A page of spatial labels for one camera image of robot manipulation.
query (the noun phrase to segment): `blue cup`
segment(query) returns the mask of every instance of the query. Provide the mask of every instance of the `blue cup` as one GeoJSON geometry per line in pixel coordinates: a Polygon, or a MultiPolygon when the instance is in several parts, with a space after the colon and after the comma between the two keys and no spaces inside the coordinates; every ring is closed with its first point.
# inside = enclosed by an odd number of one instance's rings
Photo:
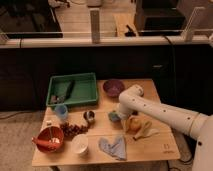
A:
{"type": "Polygon", "coordinates": [[[68,118],[68,109],[66,105],[58,104],[56,105],[54,111],[56,116],[58,116],[61,121],[66,121],[68,118]]]}

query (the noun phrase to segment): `purple bowl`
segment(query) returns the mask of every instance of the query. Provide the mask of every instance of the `purple bowl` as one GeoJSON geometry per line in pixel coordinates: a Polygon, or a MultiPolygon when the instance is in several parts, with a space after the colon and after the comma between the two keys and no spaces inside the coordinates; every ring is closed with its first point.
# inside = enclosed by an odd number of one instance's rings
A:
{"type": "Polygon", "coordinates": [[[104,82],[103,89],[109,97],[118,97],[125,87],[122,81],[110,79],[104,82]]]}

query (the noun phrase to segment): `white bowl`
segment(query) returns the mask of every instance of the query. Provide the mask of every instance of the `white bowl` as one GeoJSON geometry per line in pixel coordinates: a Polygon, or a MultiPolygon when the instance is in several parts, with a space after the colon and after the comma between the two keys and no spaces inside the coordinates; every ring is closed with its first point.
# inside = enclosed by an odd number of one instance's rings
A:
{"type": "Polygon", "coordinates": [[[71,142],[71,149],[79,156],[85,155],[88,151],[88,138],[86,134],[76,135],[71,142]]]}

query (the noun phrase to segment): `cable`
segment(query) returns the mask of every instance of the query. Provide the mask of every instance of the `cable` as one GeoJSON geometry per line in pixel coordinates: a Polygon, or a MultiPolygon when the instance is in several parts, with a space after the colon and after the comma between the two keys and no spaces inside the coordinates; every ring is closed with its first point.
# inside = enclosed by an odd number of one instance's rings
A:
{"type": "Polygon", "coordinates": [[[22,48],[22,38],[20,39],[20,42],[19,42],[19,48],[20,49],[22,48]]]}
{"type": "Polygon", "coordinates": [[[71,3],[76,4],[76,5],[85,5],[86,4],[86,0],[84,2],[76,2],[74,0],[69,0],[71,3]]]}
{"type": "Polygon", "coordinates": [[[7,10],[3,11],[3,12],[0,14],[0,17],[3,16],[6,12],[7,12],[7,10]]]}
{"type": "Polygon", "coordinates": [[[5,116],[5,117],[0,117],[0,120],[4,120],[4,119],[8,119],[8,118],[20,115],[20,114],[26,114],[26,113],[32,113],[32,112],[35,112],[35,111],[21,111],[21,112],[16,112],[14,114],[11,114],[11,115],[8,115],[8,116],[5,116]]]}
{"type": "Polygon", "coordinates": [[[193,155],[191,155],[191,157],[188,160],[179,159],[179,161],[184,165],[190,165],[190,164],[192,164],[192,159],[193,159],[193,155]]]}
{"type": "Polygon", "coordinates": [[[171,45],[172,48],[172,58],[173,58],[173,74],[174,74],[174,98],[175,98],[175,103],[177,104],[177,79],[176,79],[176,56],[175,56],[175,48],[171,40],[163,35],[163,37],[168,41],[168,43],[171,45]]]}
{"type": "Polygon", "coordinates": [[[169,171],[173,171],[173,170],[181,171],[181,169],[179,169],[177,167],[170,167],[168,160],[166,161],[166,163],[167,163],[167,170],[169,170],[169,171]]]}
{"type": "Polygon", "coordinates": [[[170,170],[170,171],[172,171],[172,170],[181,171],[181,170],[180,170],[179,168],[177,168],[177,167],[170,167],[169,170],[170,170]]]}

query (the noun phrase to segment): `green tray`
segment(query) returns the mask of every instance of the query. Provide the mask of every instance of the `green tray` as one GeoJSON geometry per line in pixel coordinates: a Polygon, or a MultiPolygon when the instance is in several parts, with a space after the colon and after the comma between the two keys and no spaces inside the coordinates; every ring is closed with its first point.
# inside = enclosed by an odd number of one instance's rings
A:
{"type": "Polygon", "coordinates": [[[83,73],[64,76],[52,76],[50,78],[46,106],[55,108],[57,104],[50,103],[51,96],[64,95],[71,80],[74,80],[74,86],[70,97],[60,104],[67,105],[68,107],[97,104],[98,91],[95,73],[83,73]]]}

